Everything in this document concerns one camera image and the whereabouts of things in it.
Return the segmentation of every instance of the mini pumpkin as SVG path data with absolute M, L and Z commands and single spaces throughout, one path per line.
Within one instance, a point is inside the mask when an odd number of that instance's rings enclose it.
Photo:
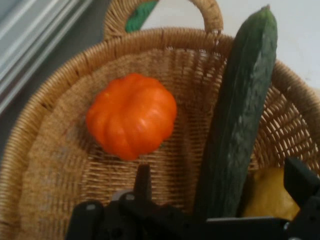
M 86 125 L 104 151 L 134 161 L 171 136 L 176 116 L 174 96 L 157 79 L 131 73 L 96 96 Z

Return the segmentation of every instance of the cucumber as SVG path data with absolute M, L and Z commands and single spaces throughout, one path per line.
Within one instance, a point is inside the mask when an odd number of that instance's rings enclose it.
M 238 30 L 207 136 L 193 216 L 235 217 L 276 62 L 277 21 L 269 6 Z

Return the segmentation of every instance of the woven wicker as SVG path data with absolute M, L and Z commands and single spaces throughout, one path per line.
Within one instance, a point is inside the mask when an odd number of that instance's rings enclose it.
M 64 64 L 30 98 L 7 142 L 0 172 L 0 239 L 62 240 L 73 207 L 132 188 L 149 162 L 153 200 L 190 213 L 209 123 L 233 38 L 214 0 L 193 0 L 206 31 L 164 28 L 125 34 L 126 19 L 144 0 L 114 0 L 104 41 Z M 88 134 L 85 113 L 112 79 L 139 72 L 159 79 L 176 98 L 173 135 L 155 152 L 123 162 Z M 320 101 L 277 61 L 250 170 L 299 156 L 319 173 Z

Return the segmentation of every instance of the lemon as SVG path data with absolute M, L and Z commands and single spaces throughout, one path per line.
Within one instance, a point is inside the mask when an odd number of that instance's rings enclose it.
M 291 221 L 299 210 L 285 189 L 283 168 L 260 169 L 248 175 L 242 194 L 241 217 L 270 216 Z

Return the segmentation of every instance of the green object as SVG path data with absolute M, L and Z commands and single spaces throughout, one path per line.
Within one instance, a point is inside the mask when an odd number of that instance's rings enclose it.
M 194 217 L 235 217 L 248 174 L 278 41 L 269 6 L 241 25 L 233 42 L 200 169 Z
M 125 25 L 125 31 L 127 33 L 134 32 L 140 30 L 144 22 L 146 21 L 149 14 L 152 12 L 154 7 L 156 6 L 157 1 L 149 1 L 142 3 L 137 9 L 134 11 L 132 16 L 129 18 Z

